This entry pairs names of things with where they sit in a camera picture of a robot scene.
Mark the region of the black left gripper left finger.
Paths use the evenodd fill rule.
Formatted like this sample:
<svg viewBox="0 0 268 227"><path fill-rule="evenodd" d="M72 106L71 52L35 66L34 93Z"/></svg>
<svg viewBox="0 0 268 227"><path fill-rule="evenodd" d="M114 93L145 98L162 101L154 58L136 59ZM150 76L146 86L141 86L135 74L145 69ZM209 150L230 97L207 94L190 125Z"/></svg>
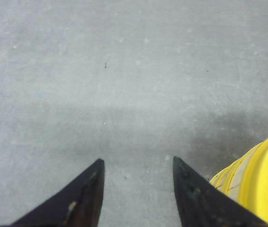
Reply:
<svg viewBox="0 0 268 227"><path fill-rule="evenodd" d="M62 190L13 225L98 225L104 176L104 161L97 159Z"/></svg>

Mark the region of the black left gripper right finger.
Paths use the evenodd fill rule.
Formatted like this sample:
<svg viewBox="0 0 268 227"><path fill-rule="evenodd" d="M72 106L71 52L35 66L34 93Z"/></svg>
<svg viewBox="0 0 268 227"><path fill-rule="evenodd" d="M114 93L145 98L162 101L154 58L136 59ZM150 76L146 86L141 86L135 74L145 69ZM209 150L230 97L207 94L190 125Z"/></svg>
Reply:
<svg viewBox="0 0 268 227"><path fill-rule="evenodd" d="M266 225L177 156L173 157L173 184L182 225Z"/></svg>

